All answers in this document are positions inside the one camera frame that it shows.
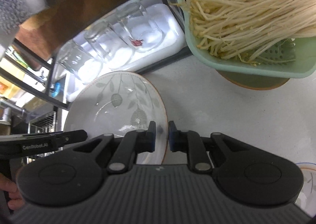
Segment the person's left hand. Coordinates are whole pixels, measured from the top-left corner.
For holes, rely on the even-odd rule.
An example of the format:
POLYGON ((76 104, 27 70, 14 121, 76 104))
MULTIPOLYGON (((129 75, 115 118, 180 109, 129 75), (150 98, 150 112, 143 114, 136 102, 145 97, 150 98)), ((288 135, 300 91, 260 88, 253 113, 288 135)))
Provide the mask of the person's left hand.
POLYGON ((16 211, 25 205, 25 201, 21 197, 17 185, 3 174, 0 175, 1 190, 8 193, 8 208, 16 211))

